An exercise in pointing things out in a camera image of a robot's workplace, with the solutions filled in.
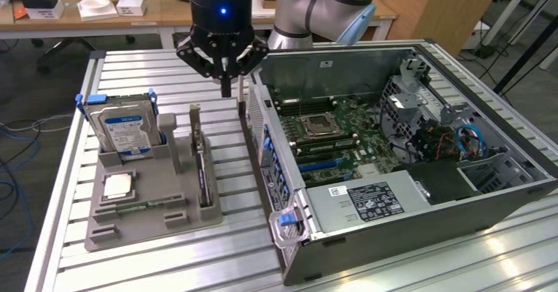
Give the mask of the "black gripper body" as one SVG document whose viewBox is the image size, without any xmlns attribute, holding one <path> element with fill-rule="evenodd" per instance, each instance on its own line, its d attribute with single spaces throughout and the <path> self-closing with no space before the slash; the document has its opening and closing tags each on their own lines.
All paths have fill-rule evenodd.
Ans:
<svg viewBox="0 0 558 292">
<path fill-rule="evenodd" d="M 252 0 L 189 0 L 191 39 L 209 57 L 237 57 L 253 40 Z"/>
</svg>

